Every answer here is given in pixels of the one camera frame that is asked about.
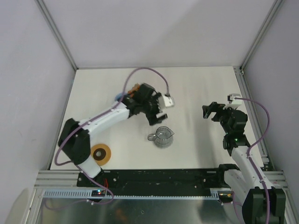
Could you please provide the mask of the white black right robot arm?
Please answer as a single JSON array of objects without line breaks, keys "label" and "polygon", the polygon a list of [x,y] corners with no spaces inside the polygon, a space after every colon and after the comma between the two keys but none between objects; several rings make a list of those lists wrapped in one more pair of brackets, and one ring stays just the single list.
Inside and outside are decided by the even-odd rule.
[{"label": "white black right robot arm", "polygon": [[215,117],[225,132],[223,147],[236,163],[217,173],[216,183],[233,190],[242,205],[242,218],[246,224],[284,223],[286,195],[268,180],[250,153],[251,145],[244,133],[247,114],[224,107]]}]

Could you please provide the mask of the wooden ring dripper holder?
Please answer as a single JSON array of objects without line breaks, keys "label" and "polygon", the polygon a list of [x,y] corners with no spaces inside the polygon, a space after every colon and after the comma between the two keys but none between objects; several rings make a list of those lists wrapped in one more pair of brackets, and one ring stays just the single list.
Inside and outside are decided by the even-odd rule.
[{"label": "wooden ring dripper holder", "polygon": [[91,156],[99,166],[106,165],[111,159],[111,149],[106,144],[96,144],[91,148]]}]

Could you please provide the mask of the blue glass cone dripper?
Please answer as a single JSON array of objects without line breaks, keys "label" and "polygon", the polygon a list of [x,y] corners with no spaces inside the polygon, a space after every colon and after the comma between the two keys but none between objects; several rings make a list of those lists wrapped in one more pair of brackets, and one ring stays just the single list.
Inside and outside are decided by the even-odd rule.
[{"label": "blue glass cone dripper", "polygon": [[117,102],[121,102],[124,97],[125,97],[125,93],[119,93],[115,96],[114,100]]}]

